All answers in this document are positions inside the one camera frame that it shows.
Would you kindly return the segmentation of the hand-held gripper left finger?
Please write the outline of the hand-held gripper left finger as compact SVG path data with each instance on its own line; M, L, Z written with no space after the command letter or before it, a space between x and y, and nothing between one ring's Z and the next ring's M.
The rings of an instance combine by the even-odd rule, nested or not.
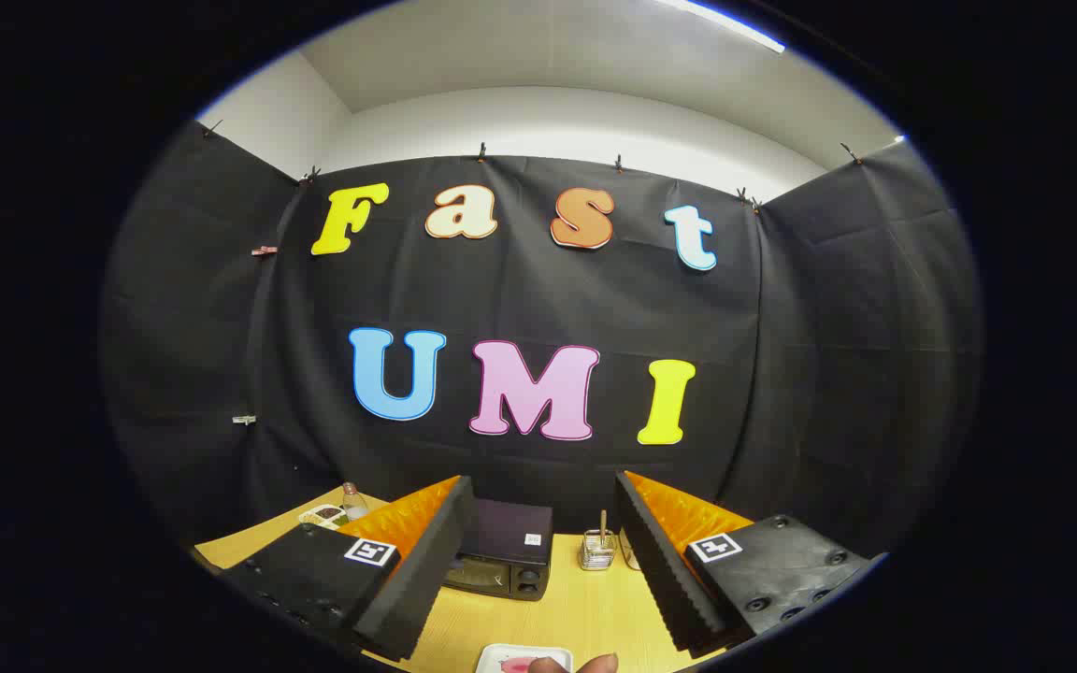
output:
M473 480L453 476L337 531L297 523L221 580L337 649L409 659L473 523Z

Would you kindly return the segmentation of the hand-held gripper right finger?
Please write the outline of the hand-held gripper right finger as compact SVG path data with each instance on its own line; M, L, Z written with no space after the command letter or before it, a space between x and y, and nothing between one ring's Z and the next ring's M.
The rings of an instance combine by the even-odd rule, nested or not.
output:
M672 643L693 656L761 637L877 564L789 515L751 521L631 469L615 511Z

